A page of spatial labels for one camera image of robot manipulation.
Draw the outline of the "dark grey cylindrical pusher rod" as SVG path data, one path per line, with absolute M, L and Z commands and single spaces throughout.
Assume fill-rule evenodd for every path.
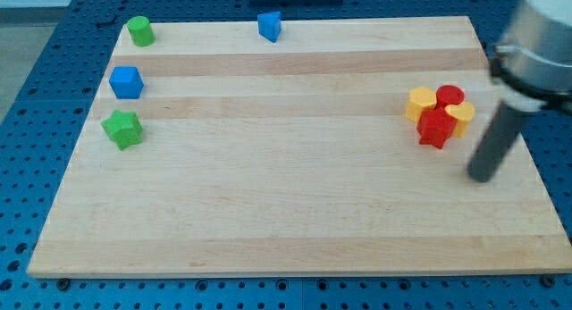
M 478 182 L 490 181 L 532 116 L 502 101 L 469 160 L 468 176 Z

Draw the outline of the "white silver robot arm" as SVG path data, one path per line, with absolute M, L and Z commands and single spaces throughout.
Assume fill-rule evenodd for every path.
M 571 114 L 571 0 L 521 0 L 490 63 L 500 102 L 468 165 L 492 179 L 528 120 L 541 110 Z

